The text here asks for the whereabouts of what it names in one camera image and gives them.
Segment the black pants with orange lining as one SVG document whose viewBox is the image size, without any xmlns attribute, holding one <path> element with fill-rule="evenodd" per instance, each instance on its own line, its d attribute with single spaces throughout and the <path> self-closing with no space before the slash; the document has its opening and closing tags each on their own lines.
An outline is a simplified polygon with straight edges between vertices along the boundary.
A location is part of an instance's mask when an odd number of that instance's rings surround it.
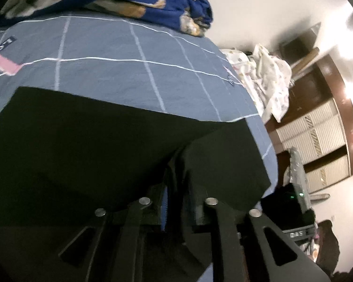
<svg viewBox="0 0 353 282">
<path fill-rule="evenodd" d="M 30 87 L 0 112 L 0 281 L 85 281 L 98 208 L 141 197 L 144 281 L 196 281 L 184 208 L 251 209 L 270 178 L 245 120 L 198 121 Z"/>
</svg>

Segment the blue grid-pattern bed sheet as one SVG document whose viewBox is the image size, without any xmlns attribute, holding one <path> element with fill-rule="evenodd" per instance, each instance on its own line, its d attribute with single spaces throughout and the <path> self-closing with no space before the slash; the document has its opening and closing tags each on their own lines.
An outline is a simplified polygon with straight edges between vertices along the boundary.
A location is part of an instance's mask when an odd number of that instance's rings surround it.
<svg viewBox="0 0 353 282">
<path fill-rule="evenodd" d="M 245 87 L 224 54 L 198 38 L 135 19 L 62 13 L 0 27 L 0 112 L 21 86 L 204 121 L 245 120 L 270 178 L 277 159 Z"/>
</svg>

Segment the brown and white wardrobe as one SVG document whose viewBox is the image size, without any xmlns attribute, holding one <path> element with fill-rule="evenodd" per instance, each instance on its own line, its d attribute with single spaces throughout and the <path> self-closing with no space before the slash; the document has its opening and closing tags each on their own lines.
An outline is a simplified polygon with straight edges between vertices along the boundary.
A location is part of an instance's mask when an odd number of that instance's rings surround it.
<svg viewBox="0 0 353 282">
<path fill-rule="evenodd" d="M 346 97 L 338 67 L 326 55 L 289 91 L 289 110 L 266 129 L 280 164 L 296 148 L 307 188 L 318 192 L 353 176 L 353 103 Z"/>
</svg>

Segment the white floral pillow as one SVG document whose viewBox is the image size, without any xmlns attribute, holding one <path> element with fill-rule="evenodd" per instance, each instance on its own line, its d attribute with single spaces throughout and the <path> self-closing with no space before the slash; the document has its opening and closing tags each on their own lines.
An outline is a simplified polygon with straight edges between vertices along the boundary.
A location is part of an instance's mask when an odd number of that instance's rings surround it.
<svg viewBox="0 0 353 282">
<path fill-rule="evenodd" d="M 222 49 L 227 61 L 249 93 L 263 123 L 281 122 L 289 108 L 292 70 L 289 64 L 261 44 L 250 55 L 236 49 Z"/>
</svg>

